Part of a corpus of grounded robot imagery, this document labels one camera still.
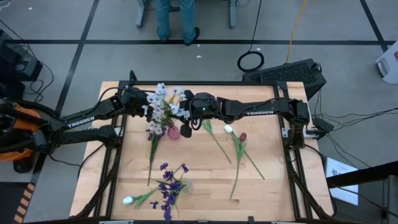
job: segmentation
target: person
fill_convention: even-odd
[[[191,45],[200,35],[200,30],[193,26],[195,20],[194,0],[178,0],[182,20],[182,37],[184,44]],[[166,42],[170,35],[169,11],[170,0],[156,0],[156,18],[158,22],[157,35]]]

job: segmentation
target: small vase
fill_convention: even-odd
[[[181,184],[184,185],[184,188],[181,189],[181,193],[183,193],[183,194],[190,194],[190,193],[192,192],[192,190],[193,190],[193,185],[192,185],[192,181],[191,181],[191,180],[188,180],[188,179],[186,179],[186,178],[183,178],[183,179],[181,180]]]
[[[177,140],[180,138],[180,129],[176,126],[171,126],[167,130],[167,135],[171,140]]]

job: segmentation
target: table leg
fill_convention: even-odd
[[[229,0],[229,28],[236,27],[236,0]]]
[[[147,0],[137,0],[138,12],[137,12],[136,26],[138,29],[140,29],[142,27],[142,22],[144,20],[146,1]]]

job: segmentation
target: pink vase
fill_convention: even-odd
[[[176,126],[169,127],[167,135],[171,140],[177,140],[180,138],[180,129]]]

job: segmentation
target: pink flower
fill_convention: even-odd
[[[244,142],[244,141],[246,141],[247,138],[248,138],[248,135],[247,135],[246,133],[242,133],[242,134],[240,135],[240,137],[239,137],[239,140],[240,140],[241,142]]]

